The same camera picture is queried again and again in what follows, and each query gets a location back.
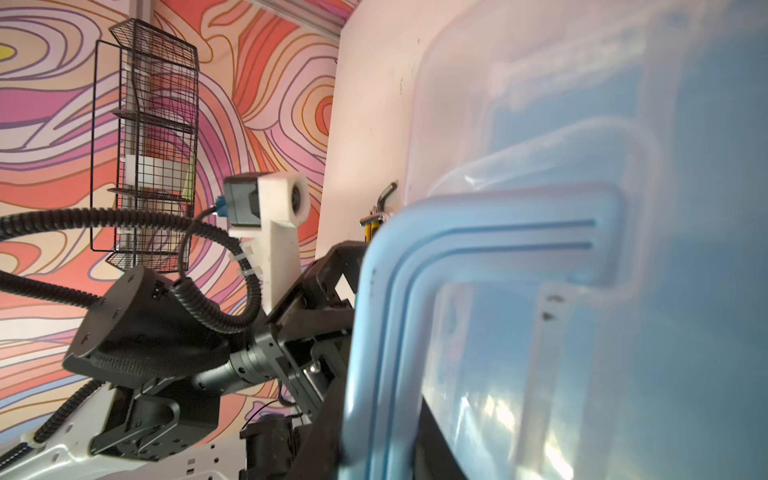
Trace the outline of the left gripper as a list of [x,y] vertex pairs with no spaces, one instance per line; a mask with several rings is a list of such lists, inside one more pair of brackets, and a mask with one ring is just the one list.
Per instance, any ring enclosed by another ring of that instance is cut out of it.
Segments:
[[249,329],[232,336],[223,365],[192,377],[197,390],[217,396],[271,380],[309,418],[331,383],[347,374],[354,307],[336,292],[339,281],[357,290],[366,243],[345,241],[305,270],[288,293]]

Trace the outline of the blue plastic tool box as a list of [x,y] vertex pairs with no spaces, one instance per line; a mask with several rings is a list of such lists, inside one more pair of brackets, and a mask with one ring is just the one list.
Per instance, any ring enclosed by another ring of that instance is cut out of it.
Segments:
[[342,479],[767,475],[767,5],[481,1],[356,294]]

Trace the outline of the yellow black utility knife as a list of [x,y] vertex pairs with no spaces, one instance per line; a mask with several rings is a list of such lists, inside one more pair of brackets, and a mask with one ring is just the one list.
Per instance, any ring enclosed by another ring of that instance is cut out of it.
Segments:
[[370,242],[380,227],[387,221],[388,213],[385,211],[372,211],[367,216],[359,220],[360,226],[364,229],[364,241]]

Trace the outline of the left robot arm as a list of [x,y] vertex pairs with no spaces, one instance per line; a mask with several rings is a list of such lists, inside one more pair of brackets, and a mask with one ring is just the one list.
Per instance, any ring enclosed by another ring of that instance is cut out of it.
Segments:
[[268,307],[239,242],[196,219],[47,210],[3,217],[1,237],[85,227],[154,227],[225,247],[245,274],[245,309],[224,313],[190,278],[172,281],[143,266],[102,296],[3,273],[6,293],[85,310],[63,365],[87,381],[3,454],[2,477],[97,479],[179,456],[218,427],[224,396],[270,380],[286,413],[260,407],[248,417],[240,477],[332,477],[354,325],[352,305],[334,287],[340,279],[357,285],[366,244],[335,246]]

